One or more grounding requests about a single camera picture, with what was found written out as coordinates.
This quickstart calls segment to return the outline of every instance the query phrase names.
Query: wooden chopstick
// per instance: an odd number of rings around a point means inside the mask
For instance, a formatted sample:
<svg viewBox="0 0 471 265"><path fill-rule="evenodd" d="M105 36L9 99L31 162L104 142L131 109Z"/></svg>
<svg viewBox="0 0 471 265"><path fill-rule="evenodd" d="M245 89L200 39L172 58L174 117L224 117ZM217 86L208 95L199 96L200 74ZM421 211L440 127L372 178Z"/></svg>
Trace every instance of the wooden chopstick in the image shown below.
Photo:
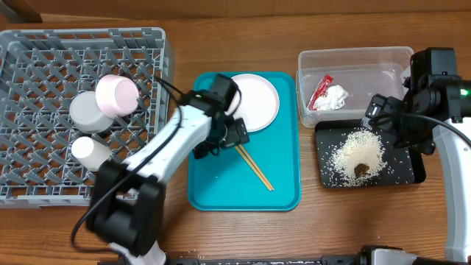
<svg viewBox="0 0 471 265"><path fill-rule="evenodd" d="M250 157L249 153L245 150L245 148L242 145L235 146L235 149L237 152L241 155L241 157L249 164L250 168L257 174L258 178L265 184L266 188L269 189L269 191L273 191L274 188L272 184L266 179L265 175L262 173L260 168L257 166L255 161Z"/></svg>

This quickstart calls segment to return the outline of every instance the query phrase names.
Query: white plate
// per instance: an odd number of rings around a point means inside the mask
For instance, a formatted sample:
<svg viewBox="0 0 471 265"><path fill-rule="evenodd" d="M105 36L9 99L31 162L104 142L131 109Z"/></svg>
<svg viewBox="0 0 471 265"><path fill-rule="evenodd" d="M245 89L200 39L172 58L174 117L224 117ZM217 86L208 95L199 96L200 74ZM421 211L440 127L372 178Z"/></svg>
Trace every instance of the white plate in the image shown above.
<svg viewBox="0 0 471 265"><path fill-rule="evenodd" d="M242 102L234 118L243 118L249 133L269 126L280 109L280 97L273 84L256 74L239 74L233 80L242 92ZM238 93L235 93L227 114L232 113L239 100Z"/></svg>

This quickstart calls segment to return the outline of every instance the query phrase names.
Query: plastic rack grid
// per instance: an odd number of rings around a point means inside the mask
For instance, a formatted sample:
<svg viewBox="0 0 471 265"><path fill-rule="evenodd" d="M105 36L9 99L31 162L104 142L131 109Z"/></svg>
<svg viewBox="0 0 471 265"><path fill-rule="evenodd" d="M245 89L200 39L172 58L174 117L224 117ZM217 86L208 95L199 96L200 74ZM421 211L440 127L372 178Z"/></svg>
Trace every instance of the plastic rack grid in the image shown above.
<svg viewBox="0 0 471 265"><path fill-rule="evenodd" d="M72 99L106 74L134 80L138 109L116 117L106 137L121 161L166 123L174 53L160 28L13 30L0 33L0 208L88 205L93 172L71 155L82 136ZM124 199L135 199L123 195Z"/></svg>

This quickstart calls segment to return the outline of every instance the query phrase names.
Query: white tissue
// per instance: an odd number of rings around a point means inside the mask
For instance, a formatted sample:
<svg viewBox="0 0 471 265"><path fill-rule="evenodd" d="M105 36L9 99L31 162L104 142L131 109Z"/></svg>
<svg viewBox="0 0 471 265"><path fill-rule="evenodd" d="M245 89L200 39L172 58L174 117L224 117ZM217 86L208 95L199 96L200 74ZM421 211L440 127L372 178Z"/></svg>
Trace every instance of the white tissue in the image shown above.
<svg viewBox="0 0 471 265"><path fill-rule="evenodd" d="M348 92L340 85L328 87L325 96L320 96L314 102L314 110L338 110L345 105Z"/></svg>

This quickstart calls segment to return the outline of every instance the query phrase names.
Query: white cylindrical cup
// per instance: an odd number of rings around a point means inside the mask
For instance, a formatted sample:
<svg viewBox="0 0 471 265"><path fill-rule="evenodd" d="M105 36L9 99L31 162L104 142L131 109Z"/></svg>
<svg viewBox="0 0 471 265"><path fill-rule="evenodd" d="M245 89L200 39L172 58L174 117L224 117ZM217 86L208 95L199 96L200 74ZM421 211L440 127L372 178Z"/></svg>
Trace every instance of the white cylindrical cup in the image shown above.
<svg viewBox="0 0 471 265"><path fill-rule="evenodd" d="M72 155L88 170L98 171L111 156L111 150L90 137L82 136L72 144Z"/></svg>
<svg viewBox="0 0 471 265"><path fill-rule="evenodd" d="M84 133L100 133L113 124L114 118L106 116L96 103L94 91L87 91L74 97L69 114L75 127Z"/></svg>

